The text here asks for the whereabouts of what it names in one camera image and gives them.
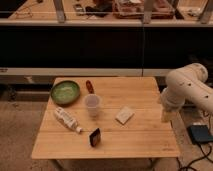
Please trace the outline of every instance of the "wooden table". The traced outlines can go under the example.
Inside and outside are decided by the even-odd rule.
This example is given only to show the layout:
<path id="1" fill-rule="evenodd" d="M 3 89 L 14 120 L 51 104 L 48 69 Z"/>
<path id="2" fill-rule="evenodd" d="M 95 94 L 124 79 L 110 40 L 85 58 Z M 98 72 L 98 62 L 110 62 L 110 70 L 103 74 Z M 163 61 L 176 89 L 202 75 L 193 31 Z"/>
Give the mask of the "wooden table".
<path id="1" fill-rule="evenodd" d="M 162 107 L 153 77 L 65 77 L 55 83 L 74 80 L 80 86 L 80 98 L 65 110 L 72 111 L 84 129 L 81 134 L 69 131 L 54 117 L 50 98 L 33 148 L 33 159 L 159 158 L 180 155 L 170 123 L 161 123 Z M 99 117 L 92 119 L 84 108 L 90 80 L 102 98 Z M 118 111 L 128 106 L 134 116 L 121 125 L 115 120 Z M 102 141 L 93 148 L 90 133 L 100 128 Z"/>

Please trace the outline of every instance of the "black phone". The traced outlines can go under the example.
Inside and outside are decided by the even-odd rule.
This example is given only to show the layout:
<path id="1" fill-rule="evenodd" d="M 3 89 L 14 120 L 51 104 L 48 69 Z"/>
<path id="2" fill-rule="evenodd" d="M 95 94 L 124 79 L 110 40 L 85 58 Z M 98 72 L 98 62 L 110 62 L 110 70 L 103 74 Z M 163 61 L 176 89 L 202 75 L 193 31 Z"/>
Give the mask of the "black phone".
<path id="1" fill-rule="evenodd" d="M 73 8 L 76 12 L 76 15 L 84 15 L 85 14 L 85 10 L 84 10 L 84 8 L 82 7 L 81 4 L 74 4 Z"/>

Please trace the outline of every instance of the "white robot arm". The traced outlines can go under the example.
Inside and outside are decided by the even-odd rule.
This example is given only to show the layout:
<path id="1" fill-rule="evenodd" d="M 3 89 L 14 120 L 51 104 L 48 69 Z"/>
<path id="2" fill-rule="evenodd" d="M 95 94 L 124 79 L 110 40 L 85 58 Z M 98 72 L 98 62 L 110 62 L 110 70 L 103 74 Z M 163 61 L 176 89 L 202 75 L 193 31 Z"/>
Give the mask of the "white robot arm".
<path id="1" fill-rule="evenodd" d="M 178 111 L 187 99 L 198 108 L 213 113 L 213 89 L 204 84 L 207 78 L 207 69 L 199 63 L 193 63 L 168 73 L 167 88 L 160 95 L 164 111 Z"/>

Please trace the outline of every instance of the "plastic cup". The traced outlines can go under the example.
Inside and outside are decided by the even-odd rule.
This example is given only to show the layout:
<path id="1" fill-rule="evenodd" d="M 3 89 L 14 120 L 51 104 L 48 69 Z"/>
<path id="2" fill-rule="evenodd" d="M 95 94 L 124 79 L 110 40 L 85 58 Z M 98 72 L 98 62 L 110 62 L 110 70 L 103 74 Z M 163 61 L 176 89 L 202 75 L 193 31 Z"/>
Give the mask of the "plastic cup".
<path id="1" fill-rule="evenodd" d="M 88 94 L 84 98 L 84 104 L 91 117 L 95 117 L 100 113 L 101 99 L 96 94 Z"/>

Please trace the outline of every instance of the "white bottle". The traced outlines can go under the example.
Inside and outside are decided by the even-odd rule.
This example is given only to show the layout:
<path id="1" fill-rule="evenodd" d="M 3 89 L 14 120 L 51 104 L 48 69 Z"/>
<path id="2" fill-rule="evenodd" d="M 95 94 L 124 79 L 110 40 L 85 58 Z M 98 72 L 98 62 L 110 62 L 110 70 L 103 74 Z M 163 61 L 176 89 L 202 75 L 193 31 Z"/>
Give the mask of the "white bottle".
<path id="1" fill-rule="evenodd" d="M 70 116 L 63 108 L 57 107 L 54 111 L 54 115 L 58 121 L 60 121 L 67 128 L 80 133 L 83 129 L 78 126 L 78 122 L 75 118 Z"/>

